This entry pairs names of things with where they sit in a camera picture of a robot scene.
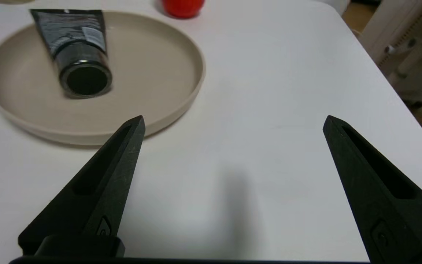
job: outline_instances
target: plate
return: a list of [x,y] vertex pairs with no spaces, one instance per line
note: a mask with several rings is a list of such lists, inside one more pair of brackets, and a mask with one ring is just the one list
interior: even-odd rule
[[142,15],[104,12],[112,90],[70,99],[35,25],[0,44],[0,112],[47,140],[102,145],[126,120],[143,115],[146,135],[189,109],[205,75],[204,57],[184,33]]

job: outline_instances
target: red cup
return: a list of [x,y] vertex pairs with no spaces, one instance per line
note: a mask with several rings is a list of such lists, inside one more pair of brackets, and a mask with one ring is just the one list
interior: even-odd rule
[[204,0],[162,0],[164,9],[174,17],[191,18],[198,15]]

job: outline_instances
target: wooden floor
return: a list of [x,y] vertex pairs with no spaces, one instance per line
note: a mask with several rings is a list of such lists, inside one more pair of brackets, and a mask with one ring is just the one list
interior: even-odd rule
[[350,3],[342,17],[353,33],[358,36],[374,15],[375,10],[377,10],[375,5]]

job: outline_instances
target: white table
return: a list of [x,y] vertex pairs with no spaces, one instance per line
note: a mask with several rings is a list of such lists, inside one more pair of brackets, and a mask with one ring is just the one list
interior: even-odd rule
[[[367,261],[322,126],[349,122],[422,188],[422,129],[340,16],[311,1],[209,0],[193,20],[151,1],[0,5],[0,41],[28,8],[143,13],[188,33],[206,79],[145,140],[119,237],[128,257]],[[95,149],[36,139],[0,117],[0,263]]]

